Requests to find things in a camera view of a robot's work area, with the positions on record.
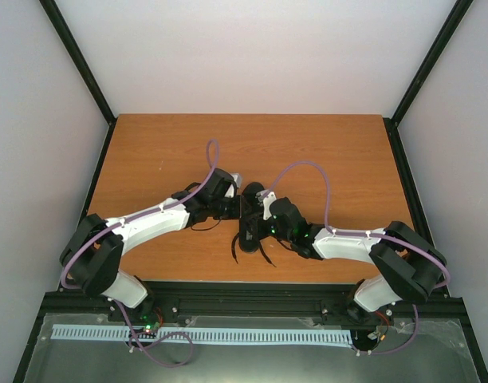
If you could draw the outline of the black canvas shoe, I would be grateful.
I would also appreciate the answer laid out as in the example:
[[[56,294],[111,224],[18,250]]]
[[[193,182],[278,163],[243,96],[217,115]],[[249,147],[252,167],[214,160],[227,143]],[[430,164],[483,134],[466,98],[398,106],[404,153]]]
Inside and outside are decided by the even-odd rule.
[[[263,205],[259,197],[264,190],[262,184],[252,182],[240,195],[238,244],[246,253],[254,253],[259,248],[258,222],[263,219]]]

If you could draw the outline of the black shoelace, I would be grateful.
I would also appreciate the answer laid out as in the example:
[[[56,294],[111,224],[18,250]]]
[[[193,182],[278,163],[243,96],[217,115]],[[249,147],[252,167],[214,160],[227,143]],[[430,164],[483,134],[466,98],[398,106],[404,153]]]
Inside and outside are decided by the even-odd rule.
[[[244,251],[249,254],[254,253],[256,251],[260,251],[264,260],[266,260],[268,264],[275,267],[276,265],[266,254],[262,246],[262,241],[258,241],[254,237],[254,228],[255,228],[254,221],[256,220],[257,217],[262,217],[262,215],[259,213],[252,213],[251,215],[248,215],[246,217],[242,216],[239,219],[238,233],[233,237],[230,245],[232,257],[234,261],[238,263],[236,247],[239,247],[241,251]]]

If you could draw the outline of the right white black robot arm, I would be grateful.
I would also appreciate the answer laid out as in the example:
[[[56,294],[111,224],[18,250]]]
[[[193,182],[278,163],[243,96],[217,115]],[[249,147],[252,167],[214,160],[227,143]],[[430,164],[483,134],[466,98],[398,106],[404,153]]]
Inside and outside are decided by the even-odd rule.
[[[251,206],[250,234],[256,240],[272,237],[303,259],[346,259],[376,267],[379,274],[359,281],[347,299],[346,311],[356,322],[392,303],[424,304],[449,280],[446,259],[400,221],[368,231],[342,230],[308,223],[286,197],[258,196]]]

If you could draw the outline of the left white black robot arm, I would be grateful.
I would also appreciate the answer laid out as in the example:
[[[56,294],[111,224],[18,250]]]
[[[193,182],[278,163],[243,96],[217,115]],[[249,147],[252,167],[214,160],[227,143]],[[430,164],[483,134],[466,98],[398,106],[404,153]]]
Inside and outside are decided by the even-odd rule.
[[[216,168],[205,184],[193,183],[148,209],[111,219],[85,216],[60,256],[62,284],[89,297],[105,296],[126,306],[137,321],[155,311],[152,292],[136,276],[120,269],[130,250],[160,235],[193,227],[209,218],[239,217],[242,176]]]

